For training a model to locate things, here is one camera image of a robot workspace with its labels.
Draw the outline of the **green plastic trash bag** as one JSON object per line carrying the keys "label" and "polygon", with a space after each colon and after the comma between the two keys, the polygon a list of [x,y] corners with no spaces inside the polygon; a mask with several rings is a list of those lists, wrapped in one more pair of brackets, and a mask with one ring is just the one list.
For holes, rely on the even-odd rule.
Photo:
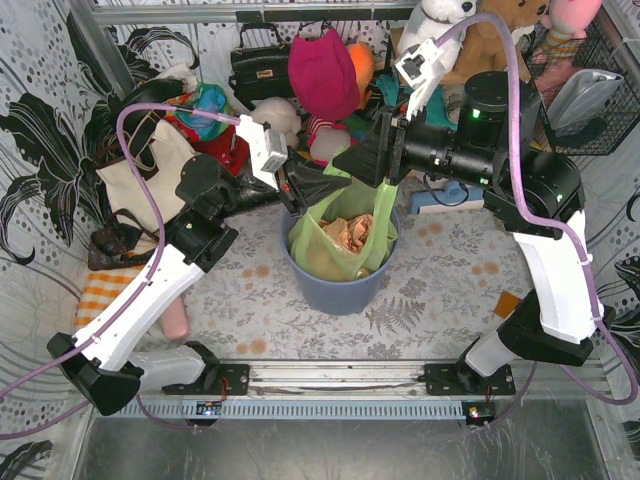
{"label": "green plastic trash bag", "polygon": [[353,179],[310,207],[285,235],[294,263],[330,282],[355,281],[379,270],[399,238],[392,222],[397,193],[387,180],[371,187]]}

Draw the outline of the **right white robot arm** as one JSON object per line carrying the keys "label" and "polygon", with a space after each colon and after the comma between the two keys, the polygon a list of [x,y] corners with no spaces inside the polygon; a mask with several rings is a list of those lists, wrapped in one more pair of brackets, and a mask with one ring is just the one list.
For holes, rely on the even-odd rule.
{"label": "right white robot arm", "polygon": [[484,207],[526,258],[533,289],[456,361],[426,368],[432,395],[510,395],[506,379],[516,359],[579,367],[593,350],[594,318],[606,311],[590,299],[584,276],[580,173],[568,157],[532,146],[540,96],[522,84],[510,102],[509,85],[503,71],[472,76],[455,129],[404,120],[385,108],[366,137],[333,160],[372,187],[396,184],[414,170],[479,188]]}

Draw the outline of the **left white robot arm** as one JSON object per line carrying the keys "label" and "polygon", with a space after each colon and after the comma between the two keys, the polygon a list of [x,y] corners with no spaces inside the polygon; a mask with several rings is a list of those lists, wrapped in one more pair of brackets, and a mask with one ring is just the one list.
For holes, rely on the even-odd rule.
{"label": "left white robot arm", "polygon": [[222,259],[238,233],[226,219],[282,203],[293,215],[350,186],[345,176],[292,153],[277,170],[275,186],[233,176],[210,155],[188,160],[176,195],[182,211],[143,270],[93,321],[75,334],[55,334],[47,349],[65,377],[104,416],[119,412],[147,390],[206,393],[224,384],[220,362],[197,341],[139,353],[136,346],[162,313]]}

